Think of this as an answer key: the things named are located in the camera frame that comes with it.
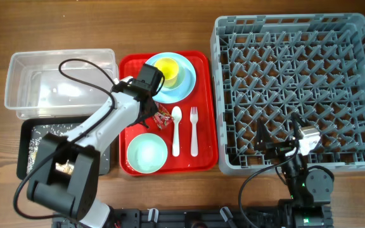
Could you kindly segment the light blue small bowl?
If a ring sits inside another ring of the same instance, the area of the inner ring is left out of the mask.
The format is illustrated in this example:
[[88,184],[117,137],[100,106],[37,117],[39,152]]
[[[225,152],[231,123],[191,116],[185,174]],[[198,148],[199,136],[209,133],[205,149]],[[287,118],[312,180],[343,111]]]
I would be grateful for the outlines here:
[[179,74],[178,74],[178,78],[177,78],[176,83],[172,87],[170,87],[170,88],[164,87],[164,83],[163,83],[162,91],[173,91],[173,90],[176,90],[183,83],[184,78],[185,78],[184,68],[181,67],[181,66],[179,66]]

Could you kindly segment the red snack wrapper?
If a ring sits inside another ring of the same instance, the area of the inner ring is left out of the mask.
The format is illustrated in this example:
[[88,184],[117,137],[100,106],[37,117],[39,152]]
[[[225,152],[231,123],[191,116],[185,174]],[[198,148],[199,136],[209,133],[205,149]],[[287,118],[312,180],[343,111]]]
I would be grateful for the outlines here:
[[174,121],[174,118],[161,103],[155,101],[155,104],[158,111],[154,114],[153,120],[157,127],[162,130],[171,124]]

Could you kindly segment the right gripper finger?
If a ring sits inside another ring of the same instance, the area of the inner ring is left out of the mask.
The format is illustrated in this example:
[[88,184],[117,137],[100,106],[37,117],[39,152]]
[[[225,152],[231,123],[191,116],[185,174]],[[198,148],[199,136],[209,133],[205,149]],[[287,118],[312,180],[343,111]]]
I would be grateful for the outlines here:
[[300,129],[305,127],[305,122],[301,119],[298,113],[291,114],[291,122],[293,125],[293,136],[295,139],[301,139]]
[[272,143],[272,139],[265,123],[261,120],[257,120],[257,133],[256,133],[256,148],[267,149]]

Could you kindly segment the white plastic fork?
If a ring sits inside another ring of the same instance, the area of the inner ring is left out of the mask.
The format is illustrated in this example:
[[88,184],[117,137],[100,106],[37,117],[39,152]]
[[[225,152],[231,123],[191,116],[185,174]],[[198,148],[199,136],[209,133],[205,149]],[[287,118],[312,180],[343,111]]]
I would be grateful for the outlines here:
[[192,125],[191,130],[191,156],[198,156],[198,139],[197,139],[197,130],[196,124],[198,122],[198,109],[193,106],[190,111],[190,122]]

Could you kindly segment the yellow plastic cup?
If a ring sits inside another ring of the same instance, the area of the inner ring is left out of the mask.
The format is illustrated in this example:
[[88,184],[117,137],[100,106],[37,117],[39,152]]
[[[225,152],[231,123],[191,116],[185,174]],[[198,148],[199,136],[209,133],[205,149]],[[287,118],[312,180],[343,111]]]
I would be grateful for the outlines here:
[[172,58],[160,58],[155,62],[155,67],[165,77],[164,87],[170,88],[176,83],[179,74],[179,65],[176,60]]

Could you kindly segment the green bowl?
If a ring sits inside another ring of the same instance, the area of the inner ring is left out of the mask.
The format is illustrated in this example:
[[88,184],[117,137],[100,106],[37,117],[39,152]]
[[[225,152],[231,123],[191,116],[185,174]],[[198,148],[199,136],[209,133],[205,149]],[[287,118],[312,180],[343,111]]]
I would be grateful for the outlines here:
[[127,147],[127,161],[140,174],[151,174],[160,170],[167,157],[167,145],[156,134],[140,134]]

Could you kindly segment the white plastic spoon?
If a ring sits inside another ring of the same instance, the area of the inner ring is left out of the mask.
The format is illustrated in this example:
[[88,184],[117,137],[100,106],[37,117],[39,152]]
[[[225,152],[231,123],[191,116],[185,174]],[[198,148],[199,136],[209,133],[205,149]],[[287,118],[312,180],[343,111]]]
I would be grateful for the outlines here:
[[172,118],[174,123],[174,134],[172,142],[172,156],[178,157],[180,154],[180,143],[179,143],[179,122],[182,119],[182,111],[180,107],[175,106],[172,109]]

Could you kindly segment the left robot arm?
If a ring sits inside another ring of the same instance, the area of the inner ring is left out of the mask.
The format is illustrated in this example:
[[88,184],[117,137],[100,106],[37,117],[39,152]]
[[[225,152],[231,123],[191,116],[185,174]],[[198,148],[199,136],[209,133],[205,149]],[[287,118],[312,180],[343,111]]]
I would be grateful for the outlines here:
[[96,199],[101,154],[126,128],[152,117],[164,77],[123,79],[94,114],[63,136],[46,134],[23,182],[27,199],[85,227],[114,227],[113,208]]

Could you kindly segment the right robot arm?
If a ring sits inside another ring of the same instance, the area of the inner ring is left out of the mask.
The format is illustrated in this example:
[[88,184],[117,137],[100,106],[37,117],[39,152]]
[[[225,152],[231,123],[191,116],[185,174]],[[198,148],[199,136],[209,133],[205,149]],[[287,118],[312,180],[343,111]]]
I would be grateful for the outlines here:
[[283,142],[274,142],[262,120],[257,121],[254,148],[262,151],[268,160],[277,160],[281,168],[290,199],[279,200],[271,210],[265,225],[271,227],[329,227],[333,221],[328,217],[326,205],[330,204],[335,177],[320,165],[307,166],[308,155],[321,139],[320,132],[307,124],[300,115],[291,115],[293,136]]

